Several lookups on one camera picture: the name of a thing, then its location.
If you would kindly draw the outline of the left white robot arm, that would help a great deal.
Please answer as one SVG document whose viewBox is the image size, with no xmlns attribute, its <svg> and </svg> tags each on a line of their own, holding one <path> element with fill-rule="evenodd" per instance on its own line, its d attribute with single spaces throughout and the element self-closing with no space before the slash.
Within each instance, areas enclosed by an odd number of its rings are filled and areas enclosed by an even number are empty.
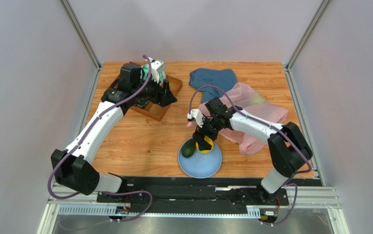
<svg viewBox="0 0 373 234">
<path fill-rule="evenodd" d="M 100 173 L 92 163 L 106 136 L 137 100 L 146 99 L 161 107 L 177 102 L 166 79 L 165 68 L 166 64 L 159 59 L 148 58 L 145 65 L 125 63 L 118 78 L 103 93 L 95 114 L 82 132 L 64 150 L 56 149 L 52 153 L 53 172 L 49 182 L 55 181 L 76 195 L 122 193 L 124 179 Z"/>
</svg>

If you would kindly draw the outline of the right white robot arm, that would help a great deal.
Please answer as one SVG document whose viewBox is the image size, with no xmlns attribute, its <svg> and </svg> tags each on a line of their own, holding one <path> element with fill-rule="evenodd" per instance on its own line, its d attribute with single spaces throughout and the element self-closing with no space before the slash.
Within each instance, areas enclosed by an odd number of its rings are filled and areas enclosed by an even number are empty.
<svg viewBox="0 0 373 234">
<path fill-rule="evenodd" d="M 223 129 L 248 134 L 268 146 L 273 167 L 256 186 L 255 196 L 261 202 L 272 200 L 280 188 L 302 172 L 300 169 L 304 165 L 309 171 L 312 169 L 313 152 L 295 123 L 269 122 L 235 105 L 227 107 L 217 97 L 205 107 L 208 116 L 199 109 L 189 109 L 187 114 L 188 121 L 197 125 L 192 137 L 199 151 L 212 150 L 212 144 Z"/>
</svg>

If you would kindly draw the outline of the aluminium frame rail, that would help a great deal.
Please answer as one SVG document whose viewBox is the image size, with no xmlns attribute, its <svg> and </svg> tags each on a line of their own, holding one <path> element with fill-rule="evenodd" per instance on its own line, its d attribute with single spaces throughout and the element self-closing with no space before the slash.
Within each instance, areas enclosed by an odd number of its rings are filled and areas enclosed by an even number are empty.
<svg viewBox="0 0 373 234">
<path fill-rule="evenodd" d="M 127 181 L 130 196 L 76 195 L 54 184 L 38 233 L 349 233 L 335 188 L 319 179 L 293 179 L 269 203 L 256 199 L 257 177 Z"/>
</svg>

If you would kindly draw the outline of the yellow fake lemon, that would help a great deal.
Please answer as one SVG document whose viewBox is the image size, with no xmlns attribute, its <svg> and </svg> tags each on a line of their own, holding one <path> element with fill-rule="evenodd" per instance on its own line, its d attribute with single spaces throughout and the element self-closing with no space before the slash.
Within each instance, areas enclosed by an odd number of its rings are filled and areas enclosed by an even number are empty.
<svg viewBox="0 0 373 234">
<path fill-rule="evenodd" d="M 214 148 L 214 146 L 214 141 L 208 136 L 205 136 L 202 139 L 196 141 L 196 149 L 202 154 L 209 153 Z"/>
</svg>

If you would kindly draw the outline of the pink plastic bag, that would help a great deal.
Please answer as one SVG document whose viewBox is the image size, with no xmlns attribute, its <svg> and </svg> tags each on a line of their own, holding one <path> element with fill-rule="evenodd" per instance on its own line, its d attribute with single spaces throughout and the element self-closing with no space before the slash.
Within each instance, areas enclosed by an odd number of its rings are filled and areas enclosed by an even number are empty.
<svg viewBox="0 0 373 234">
<path fill-rule="evenodd" d="M 236 107 L 243 106 L 242 114 L 239 114 L 239 117 L 247 117 L 265 130 L 270 130 L 270 126 L 273 126 L 273 124 L 277 124 L 281 128 L 288 115 L 288 110 L 269 103 L 244 83 L 236 83 L 228 91 L 214 85 L 199 87 L 196 92 L 199 91 L 203 95 L 209 94 L 207 100 L 220 98 L 220 101 L 226 104 L 228 108 L 231 107 L 231 104 Z M 237 143 L 242 155 L 253 155 L 267 144 L 266 141 L 257 136 L 251 136 L 249 133 L 239 132 L 238 130 L 224 129 L 220 131 L 220 135 L 233 143 Z"/>
</svg>

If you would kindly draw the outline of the blue plate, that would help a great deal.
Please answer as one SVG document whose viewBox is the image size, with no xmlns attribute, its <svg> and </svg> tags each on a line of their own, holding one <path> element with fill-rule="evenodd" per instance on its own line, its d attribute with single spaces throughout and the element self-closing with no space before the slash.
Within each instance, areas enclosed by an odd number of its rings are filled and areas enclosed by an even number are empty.
<svg viewBox="0 0 373 234">
<path fill-rule="evenodd" d="M 221 168 L 223 155 L 220 147 L 215 143 L 214 148 L 207 154 L 198 150 L 190 158 L 181 155 L 181 148 L 178 151 L 178 164 L 181 169 L 190 177 L 204 179 L 215 175 Z"/>
</svg>

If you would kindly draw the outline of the green fake avocado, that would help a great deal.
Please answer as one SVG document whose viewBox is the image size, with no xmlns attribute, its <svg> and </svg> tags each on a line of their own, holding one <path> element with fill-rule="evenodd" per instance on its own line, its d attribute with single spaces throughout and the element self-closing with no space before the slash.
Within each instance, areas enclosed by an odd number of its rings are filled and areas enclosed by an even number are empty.
<svg viewBox="0 0 373 234">
<path fill-rule="evenodd" d="M 181 155 L 185 158 L 190 158 L 195 154 L 196 141 L 191 138 L 187 140 L 181 147 Z"/>
</svg>

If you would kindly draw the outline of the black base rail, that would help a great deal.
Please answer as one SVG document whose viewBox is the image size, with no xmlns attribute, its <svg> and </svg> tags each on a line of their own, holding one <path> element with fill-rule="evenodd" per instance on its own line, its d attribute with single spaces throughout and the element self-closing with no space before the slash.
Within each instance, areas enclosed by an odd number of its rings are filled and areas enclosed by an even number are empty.
<svg viewBox="0 0 373 234">
<path fill-rule="evenodd" d="M 148 213 L 166 214 L 217 214 L 238 215 L 247 212 L 246 207 L 291 205 L 290 189 L 281 188 L 272 200 L 263 203 L 255 196 L 258 177 L 211 177 L 196 179 L 191 177 L 146 177 L 127 176 L 125 192 L 138 193 L 131 196 L 98 195 L 99 203 L 127 202 L 131 212 L 143 211 L 152 201 Z M 152 197 L 140 194 L 148 191 Z"/>
</svg>

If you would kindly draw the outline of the teal white rolled sock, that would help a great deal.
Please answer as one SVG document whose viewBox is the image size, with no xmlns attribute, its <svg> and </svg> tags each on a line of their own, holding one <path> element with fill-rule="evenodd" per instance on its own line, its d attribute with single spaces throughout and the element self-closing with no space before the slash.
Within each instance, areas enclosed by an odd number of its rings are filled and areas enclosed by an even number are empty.
<svg viewBox="0 0 373 234">
<path fill-rule="evenodd" d="M 144 64 L 141 66 L 141 75 L 142 75 L 142 79 L 146 79 L 148 74 L 149 74 L 149 65 L 148 64 Z"/>
</svg>

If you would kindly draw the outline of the blue cloth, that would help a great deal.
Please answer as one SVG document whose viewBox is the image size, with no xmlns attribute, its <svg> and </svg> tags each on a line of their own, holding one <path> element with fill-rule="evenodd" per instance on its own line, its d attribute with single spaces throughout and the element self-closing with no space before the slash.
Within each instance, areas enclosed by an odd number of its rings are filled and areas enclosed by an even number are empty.
<svg viewBox="0 0 373 234">
<path fill-rule="evenodd" d="M 231 69 L 213 70 L 207 68 L 198 68 L 190 72 L 189 85 L 195 90 L 206 85 L 217 86 L 224 92 L 231 90 L 237 83 L 237 76 Z M 221 98 L 223 93 L 216 88 L 206 87 L 201 90 L 201 103 L 210 101 L 213 98 Z"/>
</svg>

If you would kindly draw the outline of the right aluminium corner post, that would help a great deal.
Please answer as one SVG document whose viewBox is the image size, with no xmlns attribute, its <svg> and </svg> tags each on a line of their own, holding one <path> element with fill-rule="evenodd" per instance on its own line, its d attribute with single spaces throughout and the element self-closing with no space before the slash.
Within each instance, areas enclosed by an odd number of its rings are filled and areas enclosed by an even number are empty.
<svg viewBox="0 0 373 234">
<path fill-rule="evenodd" d="M 329 8 L 330 4 L 332 3 L 332 0 L 322 0 L 318 9 L 316 10 L 313 18 L 311 19 L 307 29 L 305 30 L 302 38 L 300 39 L 298 45 L 296 46 L 291 58 L 289 59 L 288 63 L 286 64 L 285 68 L 286 70 L 291 70 L 295 66 L 298 58 L 302 54 L 304 48 L 308 44 L 311 36 L 313 35 L 315 29 L 319 25 L 321 19 L 325 15 L 327 9 Z"/>
</svg>

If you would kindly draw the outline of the aluminium corner post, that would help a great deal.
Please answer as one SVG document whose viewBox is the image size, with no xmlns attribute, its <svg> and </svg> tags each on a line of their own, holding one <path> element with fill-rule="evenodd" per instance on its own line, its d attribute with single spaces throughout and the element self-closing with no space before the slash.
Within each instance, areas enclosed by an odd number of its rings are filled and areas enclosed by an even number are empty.
<svg viewBox="0 0 373 234">
<path fill-rule="evenodd" d="M 102 68 L 102 64 L 99 61 L 98 57 L 96 56 L 93 47 L 91 46 L 84 29 L 82 28 L 78 17 L 70 3 L 69 0 L 59 0 L 59 3 L 61 4 L 66 16 L 69 19 L 70 24 L 72 25 L 74 31 L 77 34 L 78 39 L 80 40 L 84 50 L 86 51 L 91 63 L 96 68 L 96 70 L 100 70 Z"/>
<path fill-rule="evenodd" d="M 329 8 L 330 4 L 332 3 L 332 0 L 322 0 L 318 9 L 316 10 L 313 18 L 311 19 L 307 29 L 305 30 L 302 38 L 300 39 L 298 45 L 296 46 L 291 58 L 289 59 L 288 63 L 286 64 L 285 68 L 286 70 L 291 70 L 295 66 L 298 58 L 302 54 L 304 48 L 308 44 L 311 36 L 313 35 L 315 29 L 319 25 L 321 19 L 325 15 L 327 9 Z"/>
</svg>

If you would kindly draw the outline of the left aluminium corner post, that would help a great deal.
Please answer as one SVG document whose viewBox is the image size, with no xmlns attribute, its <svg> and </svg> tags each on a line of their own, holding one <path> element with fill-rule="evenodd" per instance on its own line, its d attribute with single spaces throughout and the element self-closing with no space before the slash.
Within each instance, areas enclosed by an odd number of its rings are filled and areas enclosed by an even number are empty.
<svg viewBox="0 0 373 234">
<path fill-rule="evenodd" d="M 77 34 L 78 39 L 80 40 L 84 50 L 86 51 L 91 63 L 96 68 L 96 70 L 100 70 L 102 68 L 102 64 L 99 61 L 98 57 L 96 56 L 93 47 L 91 46 L 84 29 L 82 28 L 78 17 L 70 3 L 69 0 L 59 0 L 59 3 L 61 4 L 66 16 L 69 19 L 70 24 L 72 25 L 74 31 Z"/>
</svg>

